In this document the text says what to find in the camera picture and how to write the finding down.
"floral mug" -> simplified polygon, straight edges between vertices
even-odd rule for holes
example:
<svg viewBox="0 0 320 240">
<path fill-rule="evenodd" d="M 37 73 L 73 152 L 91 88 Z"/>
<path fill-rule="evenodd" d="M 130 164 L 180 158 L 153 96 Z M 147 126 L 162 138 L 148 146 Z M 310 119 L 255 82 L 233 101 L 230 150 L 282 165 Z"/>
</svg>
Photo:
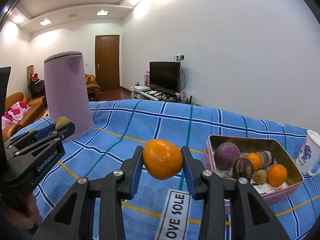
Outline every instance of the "floral mug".
<svg viewBox="0 0 320 240">
<path fill-rule="evenodd" d="M 307 138 L 304 141 L 299 156 L 296 160 L 298 169 L 304 175 L 315 176 L 320 173 L 320 168 L 316 173 L 312 169 L 320 159 L 320 135 L 312 130 L 307 131 Z"/>
</svg>

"love sole label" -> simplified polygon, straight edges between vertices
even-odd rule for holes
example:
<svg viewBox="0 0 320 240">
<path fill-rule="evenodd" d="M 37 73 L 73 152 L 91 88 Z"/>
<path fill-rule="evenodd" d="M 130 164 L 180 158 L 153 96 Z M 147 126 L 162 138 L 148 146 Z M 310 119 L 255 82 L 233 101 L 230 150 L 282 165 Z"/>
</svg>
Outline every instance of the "love sole label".
<svg viewBox="0 0 320 240">
<path fill-rule="evenodd" d="M 188 192 L 169 189 L 154 240 L 186 239 L 190 208 Z"/>
</svg>

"wooden door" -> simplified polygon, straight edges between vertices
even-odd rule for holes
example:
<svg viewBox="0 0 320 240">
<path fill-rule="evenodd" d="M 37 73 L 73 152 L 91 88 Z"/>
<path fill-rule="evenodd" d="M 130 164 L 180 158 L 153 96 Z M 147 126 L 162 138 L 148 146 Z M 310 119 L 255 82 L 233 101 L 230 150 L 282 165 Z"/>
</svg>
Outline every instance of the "wooden door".
<svg viewBox="0 0 320 240">
<path fill-rule="evenodd" d="M 96 36 L 96 81 L 102 92 L 120 88 L 119 43 L 120 35 Z"/>
</svg>

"white wall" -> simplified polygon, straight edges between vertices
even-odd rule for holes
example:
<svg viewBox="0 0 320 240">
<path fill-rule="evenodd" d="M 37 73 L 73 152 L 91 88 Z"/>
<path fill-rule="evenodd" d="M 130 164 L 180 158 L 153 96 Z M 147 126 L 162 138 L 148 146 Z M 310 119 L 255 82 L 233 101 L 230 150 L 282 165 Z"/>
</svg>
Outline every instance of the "white wall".
<svg viewBox="0 0 320 240">
<path fill-rule="evenodd" d="M 182 54 L 196 103 L 320 132 L 320 26 L 303 0 L 143 0 L 122 44 L 124 87 Z"/>
<path fill-rule="evenodd" d="M 79 50 L 84 57 L 85 73 L 95 75 L 95 36 L 120 35 L 120 82 L 121 82 L 121 39 L 123 20 L 81 20 L 69 22 L 31 34 L 29 45 L 30 65 L 41 77 L 44 76 L 44 60 L 56 53 Z"/>
<path fill-rule="evenodd" d="M 11 67 L 7 95 L 28 94 L 27 67 L 30 34 L 8 20 L 0 31 L 0 68 Z"/>
</svg>

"person's hand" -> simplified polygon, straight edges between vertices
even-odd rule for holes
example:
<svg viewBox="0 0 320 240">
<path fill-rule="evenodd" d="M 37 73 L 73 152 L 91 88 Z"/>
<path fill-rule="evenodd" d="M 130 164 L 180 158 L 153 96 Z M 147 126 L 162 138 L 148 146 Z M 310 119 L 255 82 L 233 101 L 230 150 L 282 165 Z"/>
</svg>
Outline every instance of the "person's hand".
<svg viewBox="0 0 320 240">
<path fill-rule="evenodd" d="M 30 229 L 33 224 L 40 225 L 42 216 L 36 206 L 36 197 L 31 193 L 23 197 L 22 202 L 26 205 L 27 214 L 22 214 L 2 203 L 3 213 L 7 220 L 15 227 L 22 229 Z"/>
</svg>

